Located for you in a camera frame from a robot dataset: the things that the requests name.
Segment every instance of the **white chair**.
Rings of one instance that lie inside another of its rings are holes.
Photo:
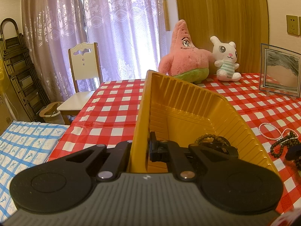
[[[77,44],[74,48],[69,49],[68,52],[76,93],[57,108],[61,112],[66,125],[70,125],[67,115],[77,115],[94,93],[94,91],[79,92],[77,81],[98,77],[99,82],[103,82],[98,44],[96,42]]]

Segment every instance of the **electrical outlet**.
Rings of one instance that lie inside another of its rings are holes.
[[[298,16],[287,15],[286,26],[287,26],[287,32],[289,34],[300,35]]]

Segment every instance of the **plush toy eye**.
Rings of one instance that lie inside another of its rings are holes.
[[[226,51],[226,48],[225,48],[224,46],[220,46],[220,47],[219,47],[219,51],[220,51],[221,53],[224,53],[224,52]]]

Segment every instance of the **wooden handle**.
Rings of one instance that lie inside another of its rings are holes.
[[[170,31],[167,0],[163,0],[163,12],[164,12],[165,30]]]

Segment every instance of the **chair seat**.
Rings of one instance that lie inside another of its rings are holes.
[[[80,111],[91,98],[95,91],[90,92],[77,92],[72,95],[69,99],[63,102],[59,107],[58,111]]]

